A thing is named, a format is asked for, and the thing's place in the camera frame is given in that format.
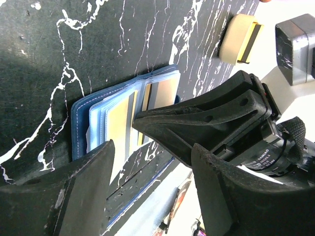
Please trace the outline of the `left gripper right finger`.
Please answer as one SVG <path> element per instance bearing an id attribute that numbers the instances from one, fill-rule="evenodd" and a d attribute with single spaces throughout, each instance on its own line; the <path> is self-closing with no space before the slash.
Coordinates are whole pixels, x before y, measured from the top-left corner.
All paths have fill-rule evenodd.
<path id="1" fill-rule="evenodd" d="M 315 189 L 252 175 L 194 144 L 192 170 L 208 236 L 313 236 Z"/>

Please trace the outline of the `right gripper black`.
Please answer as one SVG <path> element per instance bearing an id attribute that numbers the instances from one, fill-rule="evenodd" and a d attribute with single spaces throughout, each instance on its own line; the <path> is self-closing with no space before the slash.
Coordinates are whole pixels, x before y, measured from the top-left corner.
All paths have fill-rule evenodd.
<path id="1" fill-rule="evenodd" d="M 218 87 L 190 100 L 173 105 L 173 108 L 216 108 L 232 101 L 239 101 L 240 107 L 254 108 L 254 75 L 238 71 Z M 305 140 L 301 159 L 293 164 L 289 157 L 296 157 L 296 142 L 290 132 L 276 125 L 281 113 L 266 84 L 263 89 L 272 115 L 263 123 L 245 134 L 233 145 L 223 145 L 214 154 L 235 166 L 264 174 L 282 183 L 314 183 L 315 145 Z"/>

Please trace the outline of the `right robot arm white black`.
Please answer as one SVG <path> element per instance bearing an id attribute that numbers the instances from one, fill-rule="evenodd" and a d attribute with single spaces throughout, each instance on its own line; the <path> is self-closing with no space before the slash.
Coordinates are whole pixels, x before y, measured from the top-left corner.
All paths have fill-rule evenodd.
<path id="1" fill-rule="evenodd" d="M 280 121 L 299 97 L 315 92 L 315 19 L 304 14 L 275 26 L 277 66 L 262 80 L 236 72 L 215 89 L 140 112 L 133 127 L 188 167 L 195 144 L 235 166 L 286 185 L 315 184 L 315 145 L 299 117 Z"/>

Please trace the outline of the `orange credit card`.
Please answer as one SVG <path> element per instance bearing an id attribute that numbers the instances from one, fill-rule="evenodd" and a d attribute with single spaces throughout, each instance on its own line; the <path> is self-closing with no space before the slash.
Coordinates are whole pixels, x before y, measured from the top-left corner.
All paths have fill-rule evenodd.
<path id="1" fill-rule="evenodd" d="M 137 90 L 126 94 L 124 97 L 118 99 L 118 103 L 107 114 L 108 126 L 106 137 L 109 140 L 113 140 L 115 145 L 115 157 L 110 182 L 115 179 L 130 156 L 130 150 L 133 145 L 130 141 L 132 134 L 131 122 L 133 121 L 137 97 Z"/>

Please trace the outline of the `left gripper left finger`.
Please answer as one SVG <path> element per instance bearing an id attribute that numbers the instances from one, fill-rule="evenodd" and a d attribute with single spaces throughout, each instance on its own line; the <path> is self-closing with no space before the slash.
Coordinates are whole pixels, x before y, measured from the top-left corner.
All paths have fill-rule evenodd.
<path id="1" fill-rule="evenodd" d="M 115 146 L 109 140 L 85 156 L 0 188 L 2 236 L 97 236 L 104 218 Z"/>

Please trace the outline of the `blue card holder wallet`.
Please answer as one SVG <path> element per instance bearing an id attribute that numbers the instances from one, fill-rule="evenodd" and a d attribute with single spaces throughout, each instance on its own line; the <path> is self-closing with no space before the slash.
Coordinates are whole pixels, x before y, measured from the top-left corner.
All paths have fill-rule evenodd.
<path id="1" fill-rule="evenodd" d="M 132 128 L 135 116 L 173 105 L 180 77 L 177 65 L 168 65 L 76 101 L 71 107 L 72 159 L 113 140 L 115 160 L 123 164 L 145 142 L 143 135 Z"/>

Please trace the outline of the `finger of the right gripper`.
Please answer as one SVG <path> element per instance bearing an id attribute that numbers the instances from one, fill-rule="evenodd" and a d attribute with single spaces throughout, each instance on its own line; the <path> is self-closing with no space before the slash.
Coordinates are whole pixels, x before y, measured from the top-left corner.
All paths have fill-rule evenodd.
<path id="1" fill-rule="evenodd" d="M 254 108 L 232 101 L 216 108 L 173 108 L 173 105 L 141 112 L 133 127 L 154 139 L 190 167 L 194 144 L 210 152 L 231 146 L 267 118 L 265 92 L 254 90 Z"/>

